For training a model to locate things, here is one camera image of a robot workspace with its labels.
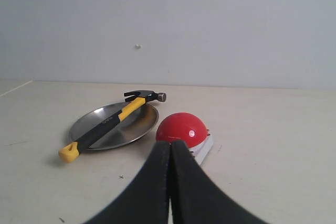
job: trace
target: metal plate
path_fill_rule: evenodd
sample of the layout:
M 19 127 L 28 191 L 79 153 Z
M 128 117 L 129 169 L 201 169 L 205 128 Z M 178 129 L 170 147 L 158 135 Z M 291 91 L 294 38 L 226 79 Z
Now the metal plate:
M 70 129 L 68 139 L 73 142 L 88 130 L 121 110 L 129 102 L 120 102 L 98 108 L 80 118 Z M 158 122 L 159 113 L 153 106 L 145 104 L 131 113 L 100 140 L 92 144 L 87 150 L 107 150 L 129 144 L 146 135 Z

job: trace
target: wall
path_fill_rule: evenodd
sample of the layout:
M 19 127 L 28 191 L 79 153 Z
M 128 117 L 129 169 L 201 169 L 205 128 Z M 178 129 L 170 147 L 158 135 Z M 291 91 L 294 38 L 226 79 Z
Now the wall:
M 335 89 L 335 3 L 0 0 L 0 78 Z

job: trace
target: red dome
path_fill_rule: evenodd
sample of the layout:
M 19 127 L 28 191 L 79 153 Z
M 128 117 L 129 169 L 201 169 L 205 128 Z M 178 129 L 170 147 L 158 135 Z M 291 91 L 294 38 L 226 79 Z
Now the red dome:
M 207 128 L 196 116 L 186 112 L 171 114 L 166 117 L 156 132 L 157 141 L 173 142 L 184 140 L 188 148 L 203 142 L 207 137 Z

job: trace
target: table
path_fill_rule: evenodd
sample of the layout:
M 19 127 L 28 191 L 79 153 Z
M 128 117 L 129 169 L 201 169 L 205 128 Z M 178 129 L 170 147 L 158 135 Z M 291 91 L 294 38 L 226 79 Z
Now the table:
M 139 141 L 71 164 L 57 151 L 82 115 L 136 89 L 167 93 L 152 103 L 159 123 L 181 111 L 203 120 L 215 144 L 202 169 L 243 207 L 272 224 L 334 224 L 336 91 L 40 81 L 0 97 L 0 223 L 82 223 L 116 198 L 159 123 Z

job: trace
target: hammer head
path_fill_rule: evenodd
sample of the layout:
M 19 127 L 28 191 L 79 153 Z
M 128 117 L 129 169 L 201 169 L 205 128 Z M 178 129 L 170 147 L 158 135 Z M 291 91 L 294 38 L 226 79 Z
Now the hammer head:
M 143 97 L 146 102 L 158 100 L 159 102 L 164 102 L 167 99 L 166 93 L 155 93 L 152 90 L 135 90 L 131 92 L 124 93 L 125 102 L 133 101 L 137 97 Z

